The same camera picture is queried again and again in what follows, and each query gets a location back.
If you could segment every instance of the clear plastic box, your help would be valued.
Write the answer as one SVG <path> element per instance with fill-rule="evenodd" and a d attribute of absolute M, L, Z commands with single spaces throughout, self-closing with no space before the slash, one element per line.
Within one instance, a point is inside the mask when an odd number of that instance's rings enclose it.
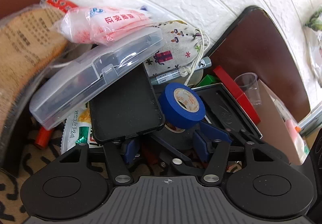
<path fill-rule="evenodd" d="M 110 46 L 99 45 L 51 77 L 33 95 L 29 110 L 49 130 L 163 45 L 161 29 L 154 27 L 143 28 Z"/>

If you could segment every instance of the round black pad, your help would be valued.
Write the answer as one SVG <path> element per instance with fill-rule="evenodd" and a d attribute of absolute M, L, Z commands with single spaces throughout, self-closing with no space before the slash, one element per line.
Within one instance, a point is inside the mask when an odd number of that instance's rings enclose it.
<path fill-rule="evenodd" d="M 226 194 L 238 208 L 265 219 L 305 214 L 313 199 L 313 186 L 306 176 L 280 160 L 246 163 L 226 185 Z"/>
<path fill-rule="evenodd" d="M 76 145 L 24 182 L 20 197 L 29 215 L 67 220 L 102 204 L 107 182 L 87 168 L 87 152 L 88 145 Z"/>
<path fill-rule="evenodd" d="M 259 176 L 253 185 L 258 192 L 268 196 L 281 196 L 291 189 L 289 181 L 278 175 Z"/>
<path fill-rule="evenodd" d="M 81 182 L 73 177 L 60 176 L 47 180 L 42 189 L 47 195 L 65 198 L 75 194 L 81 188 Z"/>

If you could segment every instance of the white plastic bag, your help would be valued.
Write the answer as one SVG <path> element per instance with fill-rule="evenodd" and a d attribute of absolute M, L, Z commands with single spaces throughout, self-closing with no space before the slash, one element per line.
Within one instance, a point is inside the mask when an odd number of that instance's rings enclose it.
<path fill-rule="evenodd" d="M 305 23 L 311 67 L 322 87 L 322 7 Z"/>
<path fill-rule="evenodd" d="M 108 44 L 152 24 L 143 10 L 77 7 L 57 22 L 58 31 L 74 43 Z"/>

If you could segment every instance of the patterned fabric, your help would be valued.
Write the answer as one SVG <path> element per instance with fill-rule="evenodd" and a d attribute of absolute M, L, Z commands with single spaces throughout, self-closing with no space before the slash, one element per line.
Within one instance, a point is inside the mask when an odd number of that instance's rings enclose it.
<path fill-rule="evenodd" d="M 0 224 L 23 223 L 28 218 L 28 214 L 20 200 L 20 188 L 23 182 L 60 155 L 61 131 L 56 130 L 53 133 L 49 145 L 45 150 L 40 150 L 33 145 L 37 133 L 38 131 L 34 130 L 28 135 L 28 144 L 25 146 L 20 163 L 19 177 L 15 178 L 0 171 Z M 197 166 L 201 167 L 197 163 L 198 159 L 196 159 L 192 151 L 187 151 L 185 155 L 191 158 Z M 107 178 L 104 163 L 92 163 L 91 169 Z M 136 158 L 134 163 L 129 166 L 129 170 L 135 181 L 142 175 L 164 175 L 161 167 L 157 164 L 153 166 L 148 165 L 142 156 Z"/>
<path fill-rule="evenodd" d="M 154 27 L 162 29 L 165 45 L 144 62 L 149 77 L 189 64 L 200 51 L 201 35 L 193 26 L 176 20 Z"/>

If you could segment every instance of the printed cloth pouch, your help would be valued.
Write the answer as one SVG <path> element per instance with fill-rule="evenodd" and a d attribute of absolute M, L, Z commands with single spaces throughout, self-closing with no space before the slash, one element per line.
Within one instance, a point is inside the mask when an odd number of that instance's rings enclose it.
<path fill-rule="evenodd" d="M 180 20 L 156 23 L 153 27 L 162 29 L 165 45 L 144 62 L 149 77 L 185 66 L 196 58 L 202 43 L 198 29 Z"/>

